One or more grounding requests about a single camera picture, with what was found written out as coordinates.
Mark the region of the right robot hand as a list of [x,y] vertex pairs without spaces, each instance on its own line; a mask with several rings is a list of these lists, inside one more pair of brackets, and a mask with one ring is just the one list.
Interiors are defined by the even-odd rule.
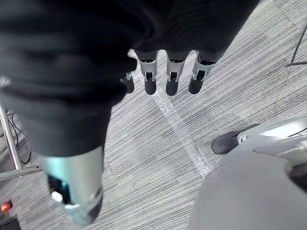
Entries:
[[17,113],[47,176],[51,197],[80,226],[103,201],[104,147],[112,107],[133,91],[141,67],[156,91],[157,55],[167,55],[175,95],[190,51],[196,94],[256,0],[3,0],[1,103]]

